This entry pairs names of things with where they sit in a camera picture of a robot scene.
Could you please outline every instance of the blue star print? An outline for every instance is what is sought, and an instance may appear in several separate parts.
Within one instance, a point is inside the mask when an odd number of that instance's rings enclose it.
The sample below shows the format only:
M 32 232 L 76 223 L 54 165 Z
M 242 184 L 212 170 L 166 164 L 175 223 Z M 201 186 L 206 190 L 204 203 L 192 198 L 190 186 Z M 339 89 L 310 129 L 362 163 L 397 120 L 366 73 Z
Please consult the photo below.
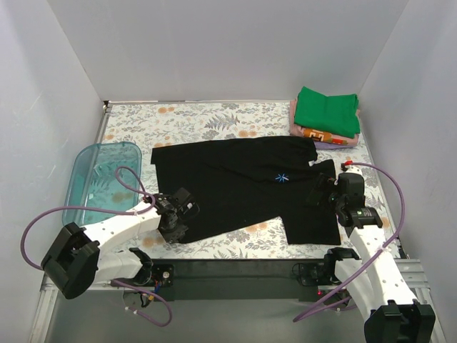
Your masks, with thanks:
M 288 176 L 286 176 L 285 174 L 278 174 L 275 180 L 278 180 L 278 182 L 286 182 L 288 181 Z

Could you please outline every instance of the floral pattern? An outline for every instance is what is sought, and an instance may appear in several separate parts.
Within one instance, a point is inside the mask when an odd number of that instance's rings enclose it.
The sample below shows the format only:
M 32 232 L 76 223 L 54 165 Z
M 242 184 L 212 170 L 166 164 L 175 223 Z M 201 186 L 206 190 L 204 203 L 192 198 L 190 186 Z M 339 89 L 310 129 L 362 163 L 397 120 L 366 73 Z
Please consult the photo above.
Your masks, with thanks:
M 150 192 L 157 192 L 155 166 L 151 150 L 157 146 L 185 144 L 212 139 L 288 135 L 288 102 L 278 103 L 182 103 L 114 105 L 108 120 L 104 142 L 132 141 L 143 154 L 141 180 Z M 370 163 L 367 146 L 360 135 L 351 149 L 319 150 L 318 160 L 333 159 L 336 170 L 346 160 Z M 387 237 L 392 221 L 376 173 L 362 168 L 366 178 L 366 201 L 380 214 Z M 342 247 L 352 247 L 343 227 L 339 227 Z M 190 244 L 167 244 L 158 231 L 147 232 L 117 247 L 140 247 L 149 256 L 163 259 L 295 259 L 322 258 L 332 246 L 289 245 L 281 218 L 268 220 L 226 234 Z M 398 249 L 391 245 L 398 257 Z

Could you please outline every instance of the translucent blue container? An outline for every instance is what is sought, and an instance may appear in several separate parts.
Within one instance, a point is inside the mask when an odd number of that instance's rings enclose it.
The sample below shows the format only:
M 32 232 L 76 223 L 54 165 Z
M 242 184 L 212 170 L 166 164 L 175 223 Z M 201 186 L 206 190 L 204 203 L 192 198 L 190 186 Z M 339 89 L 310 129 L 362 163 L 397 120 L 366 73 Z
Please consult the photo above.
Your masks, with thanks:
M 137 145 L 119 143 L 93 144 L 81 151 L 73 166 L 65 205 L 100 207 L 126 211 L 138 204 L 138 194 L 124 188 L 114 175 L 118 166 L 129 166 L 141 176 L 141 150 Z M 122 181 L 138 189 L 135 177 L 128 170 L 119 171 Z M 64 225 L 75 222 L 79 226 L 93 224 L 113 217 L 114 214 L 84 210 L 66 210 L 62 214 Z

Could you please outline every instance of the white wall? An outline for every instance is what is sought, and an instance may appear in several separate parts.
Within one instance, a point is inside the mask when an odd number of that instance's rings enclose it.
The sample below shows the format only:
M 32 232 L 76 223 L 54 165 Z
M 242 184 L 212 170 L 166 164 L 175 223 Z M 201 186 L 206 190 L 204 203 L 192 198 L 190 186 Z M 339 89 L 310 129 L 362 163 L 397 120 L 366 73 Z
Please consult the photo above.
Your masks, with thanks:
M 0 0 L 0 47 L 0 340 L 27 342 L 43 274 L 22 260 L 21 233 L 64 203 L 102 103 L 46 0 Z M 41 262 L 60 228 L 60 214 L 36 225 L 33 260 Z
M 102 99 L 359 92 L 407 0 L 48 0 Z
M 406 196 L 401 241 L 422 261 L 448 342 L 457 342 L 456 37 L 455 0 L 410 0 L 360 96 L 373 158 Z M 398 214 L 390 187 L 387 197 Z

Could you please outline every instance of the green folded cloth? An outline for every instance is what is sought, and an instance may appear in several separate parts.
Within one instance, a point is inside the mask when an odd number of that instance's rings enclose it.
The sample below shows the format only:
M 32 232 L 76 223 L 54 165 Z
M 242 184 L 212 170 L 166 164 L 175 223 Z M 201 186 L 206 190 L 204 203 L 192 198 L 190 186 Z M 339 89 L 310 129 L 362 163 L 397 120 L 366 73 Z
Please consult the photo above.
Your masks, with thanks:
M 298 95 L 295 124 L 354 138 L 360 134 L 356 94 L 325 96 L 306 87 Z

